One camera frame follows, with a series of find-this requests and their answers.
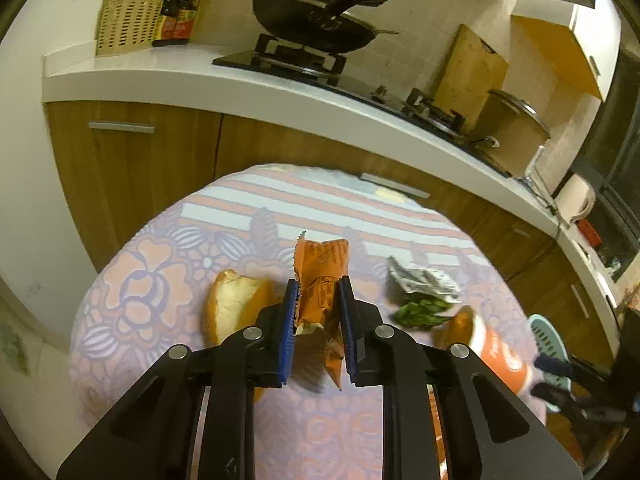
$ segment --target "teal plastic basket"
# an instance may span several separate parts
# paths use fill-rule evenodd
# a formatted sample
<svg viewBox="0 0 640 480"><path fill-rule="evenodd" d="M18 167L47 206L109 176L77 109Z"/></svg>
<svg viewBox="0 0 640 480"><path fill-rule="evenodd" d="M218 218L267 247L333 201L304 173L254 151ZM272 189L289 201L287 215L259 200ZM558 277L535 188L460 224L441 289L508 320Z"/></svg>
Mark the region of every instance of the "teal plastic basket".
<svg viewBox="0 0 640 480"><path fill-rule="evenodd" d="M538 352L546 354L556 359L569 361L569 354L566 352L562 338L551 322L539 314L533 314L527 321L533 337L536 339ZM553 384L563 390L571 391L571 379L568 377L560 377L554 374L544 372L543 378L545 383ZM546 408L551 413L559 413L560 408L553 404L546 404Z"/></svg>

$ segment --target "black glass cooktop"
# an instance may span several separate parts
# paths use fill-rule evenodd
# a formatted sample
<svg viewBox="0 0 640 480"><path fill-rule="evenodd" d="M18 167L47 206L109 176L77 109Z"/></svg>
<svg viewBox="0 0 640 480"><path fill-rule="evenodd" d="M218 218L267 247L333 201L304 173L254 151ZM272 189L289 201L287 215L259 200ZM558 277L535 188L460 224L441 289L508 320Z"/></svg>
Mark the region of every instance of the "black glass cooktop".
<svg viewBox="0 0 640 480"><path fill-rule="evenodd" d="M291 64L286 60L274 60L271 57L256 54L253 51L240 52L238 54L232 54L231 56L219 57L213 60L213 64L275 75L289 80L306 83L318 88L324 88L325 90L356 99L367 105L378 108L379 110L389 112L402 120L418 126L430 134L446 140L453 146L456 146L457 149L468 153L473 158L476 158L483 164L492 168L492 170L496 171L501 176L511 176L507 171L492 163L492 161L490 161L482 151L473 146L469 146L468 144L455 142L455 137L452 136L450 130L446 126L443 126L438 121L422 117L420 114L416 113L415 110L408 107L405 101L387 92L384 87L376 88L363 83L356 78L337 74L327 69L322 69L321 66L309 65L301 67Z"/></svg>

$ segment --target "beige plastic basket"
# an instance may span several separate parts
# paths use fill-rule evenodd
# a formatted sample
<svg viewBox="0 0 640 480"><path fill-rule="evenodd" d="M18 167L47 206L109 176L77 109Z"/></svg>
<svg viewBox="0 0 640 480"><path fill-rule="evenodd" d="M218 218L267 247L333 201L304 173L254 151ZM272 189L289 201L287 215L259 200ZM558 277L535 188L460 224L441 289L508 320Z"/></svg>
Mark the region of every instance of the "beige plastic basket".
<svg viewBox="0 0 640 480"><path fill-rule="evenodd" d="M162 0L104 0L98 22L96 57L151 47Z"/></svg>

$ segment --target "white countertop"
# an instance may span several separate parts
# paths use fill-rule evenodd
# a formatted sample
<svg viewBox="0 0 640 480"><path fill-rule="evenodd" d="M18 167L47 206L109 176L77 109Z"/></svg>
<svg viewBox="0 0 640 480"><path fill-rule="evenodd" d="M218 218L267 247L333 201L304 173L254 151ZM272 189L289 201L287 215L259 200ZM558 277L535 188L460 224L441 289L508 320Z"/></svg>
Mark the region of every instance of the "white countertop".
<svg viewBox="0 0 640 480"><path fill-rule="evenodd" d="M553 236L556 220L519 182L504 178L456 146L370 105L297 81L214 66L225 48L190 44L89 58L92 45L45 56L43 101L125 101L174 105L252 118L338 140L386 156L468 190ZM586 247L593 265L572 240ZM596 307L613 352L618 335L598 279L602 264L575 227L559 245Z"/></svg>

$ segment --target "silver screw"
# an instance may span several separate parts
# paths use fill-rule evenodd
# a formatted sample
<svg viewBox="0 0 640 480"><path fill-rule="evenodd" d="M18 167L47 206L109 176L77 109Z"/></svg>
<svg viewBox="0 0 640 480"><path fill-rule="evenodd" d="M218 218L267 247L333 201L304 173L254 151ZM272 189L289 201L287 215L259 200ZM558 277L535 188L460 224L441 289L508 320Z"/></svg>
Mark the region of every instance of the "silver screw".
<svg viewBox="0 0 640 480"><path fill-rule="evenodd" d="M260 339L262 337L262 330L260 330L257 326L248 326L242 332L242 335L245 339L253 341L255 339Z"/></svg>
<svg viewBox="0 0 640 480"><path fill-rule="evenodd" d="M187 355L189 349L185 345L174 345L169 348L169 357L171 359L182 359Z"/></svg>
<svg viewBox="0 0 640 480"><path fill-rule="evenodd" d="M392 326L389 325L378 325L376 327L376 335L378 337L392 337L393 334L395 334L396 331L394 330L394 328Z"/></svg>
<svg viewBox="0 0 640 480"><path fill-rule="evenodd" d="M463 345L463 344L460 344L460 343L456 343L455 345L451 346L451 353L455 357L459 357L460 359L464 359L465 357L469 356L469 348L466 345Z"/></svg>

